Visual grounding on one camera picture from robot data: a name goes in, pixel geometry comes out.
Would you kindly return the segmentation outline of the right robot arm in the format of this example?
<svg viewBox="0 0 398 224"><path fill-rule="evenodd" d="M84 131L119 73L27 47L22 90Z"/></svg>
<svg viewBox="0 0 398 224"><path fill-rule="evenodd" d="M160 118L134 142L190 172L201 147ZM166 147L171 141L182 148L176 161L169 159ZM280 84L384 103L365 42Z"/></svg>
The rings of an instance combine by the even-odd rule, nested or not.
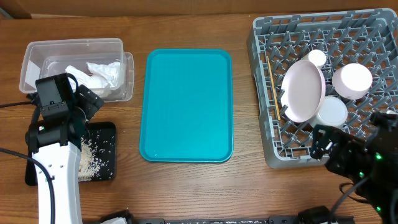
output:
<svg viewBox="0 0 398 224"><path fill-rule="evenodd" d="M310 156L321 159L327 154L326 169L353 184L333 205L328 223L353 192L365 198L384 223L397 223L397 113L377 111L369 121L376 130L366 141L334 126L313 128Z"/></svg>

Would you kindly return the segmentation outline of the white napkin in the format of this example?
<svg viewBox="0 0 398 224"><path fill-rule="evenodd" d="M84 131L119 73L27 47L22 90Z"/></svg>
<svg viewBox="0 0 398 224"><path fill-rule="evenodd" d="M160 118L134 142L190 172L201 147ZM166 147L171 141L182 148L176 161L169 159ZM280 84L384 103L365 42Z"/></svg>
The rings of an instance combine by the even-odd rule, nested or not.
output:
<svg viewBox="0 0 398 224"><path fill-rule="evenodd" d="M111 88L119 88L121 85L121 63L112 62L109 64L96 64L96 63L86 63L88 70L93 74L103 77Z"/></svg>
<svg viewBox="0 0 398 224"><path fill-rule="evenodd" d="M84 85L100 97L109 95L109 86L105 78L100 75L87 75L86 73L69 65L65 71L73 75L79 85Z"/></svg>

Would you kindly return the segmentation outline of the grey green saucer bowl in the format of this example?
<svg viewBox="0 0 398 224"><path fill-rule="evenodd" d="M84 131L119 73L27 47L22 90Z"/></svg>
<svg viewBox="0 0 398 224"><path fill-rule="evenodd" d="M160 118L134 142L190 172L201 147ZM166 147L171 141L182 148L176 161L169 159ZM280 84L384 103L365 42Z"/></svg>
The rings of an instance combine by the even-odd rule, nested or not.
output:
<svg viewBox="0 0 398 224"><path fill-rule="evenodd" d="M348 110L346 105L334 96L326 96L319 111L308 123L313 128L318 124L342 128L347 117Z"/></svg>

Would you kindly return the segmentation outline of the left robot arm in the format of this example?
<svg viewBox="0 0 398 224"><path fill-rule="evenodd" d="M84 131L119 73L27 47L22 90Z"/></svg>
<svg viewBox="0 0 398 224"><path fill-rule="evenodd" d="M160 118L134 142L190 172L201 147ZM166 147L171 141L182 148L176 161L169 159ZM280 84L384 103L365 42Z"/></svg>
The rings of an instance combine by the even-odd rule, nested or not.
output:
<svg viewBox="0 0 398 224"><path fill-rule="evenodd" d="M40 223L82 223L78 170L86 122L104 101L63 73L36 80L37 109L25 135L35 164Z"/></svg>

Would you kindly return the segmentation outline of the pink white bowl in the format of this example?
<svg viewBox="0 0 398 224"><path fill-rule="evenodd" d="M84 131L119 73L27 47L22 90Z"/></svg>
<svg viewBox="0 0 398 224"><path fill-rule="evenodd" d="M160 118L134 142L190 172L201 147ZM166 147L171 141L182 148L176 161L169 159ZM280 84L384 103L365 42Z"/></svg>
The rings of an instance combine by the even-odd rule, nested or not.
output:
<svg viewBox="0 0 398 224"><path fill-rule="evenodd" d="M364 97L373 82L373 76L369 69L358 63L349 63L338 70L332 76L332 85L335 91L349 100L358 100Z"/></svg>

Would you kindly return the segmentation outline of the wooden chopstick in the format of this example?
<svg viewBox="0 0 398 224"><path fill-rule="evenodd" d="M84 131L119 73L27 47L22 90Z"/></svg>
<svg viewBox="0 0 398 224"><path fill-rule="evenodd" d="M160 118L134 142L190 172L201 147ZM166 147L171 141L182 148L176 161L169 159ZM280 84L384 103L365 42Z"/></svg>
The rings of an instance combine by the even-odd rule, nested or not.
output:
<svg viewBox="0 0 398 224"><path fill-rule="evenodd" d="M272 88L272 95L273 95L274 105L275 105L275 113L276 113L278 121L280 121L279 105L277 102L277 95L276 95L274 79L273 79L273 75L272 75L271 61L269 60L269 56L267 55L267 53L266 53L266 60L267 60L267 66L268 66L268 74L269 74L269 77L271 80L271 88Z"/></svg>

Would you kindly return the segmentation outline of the large white plate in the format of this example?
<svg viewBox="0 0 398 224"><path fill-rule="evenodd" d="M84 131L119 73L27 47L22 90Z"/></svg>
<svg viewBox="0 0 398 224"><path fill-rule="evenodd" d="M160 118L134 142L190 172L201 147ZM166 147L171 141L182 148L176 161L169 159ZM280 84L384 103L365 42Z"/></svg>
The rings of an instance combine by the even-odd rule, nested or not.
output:
<svg viewBox="0 0 398 224"><path fill-rule="evenodd" d="M320 110L325 98L326 83L322 71L309 60L295 62L282 80L280 98L286 106L285 115L293 122L302 123Z"/></svg>

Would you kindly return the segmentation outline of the pale green cup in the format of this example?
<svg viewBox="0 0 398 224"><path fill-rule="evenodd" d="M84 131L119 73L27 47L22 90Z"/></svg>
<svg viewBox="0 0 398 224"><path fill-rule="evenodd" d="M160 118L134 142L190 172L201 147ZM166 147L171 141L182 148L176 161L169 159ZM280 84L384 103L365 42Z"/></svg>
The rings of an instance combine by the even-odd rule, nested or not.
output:
<svg viewBox="0 0 398 224"><path fill-rule="evenodd" d="M308 60L312 62L316 67L321 69L324 64L326 64L326 55L323 51L315 49L309 51L308 54L306 54L302 60Z"/></svg>

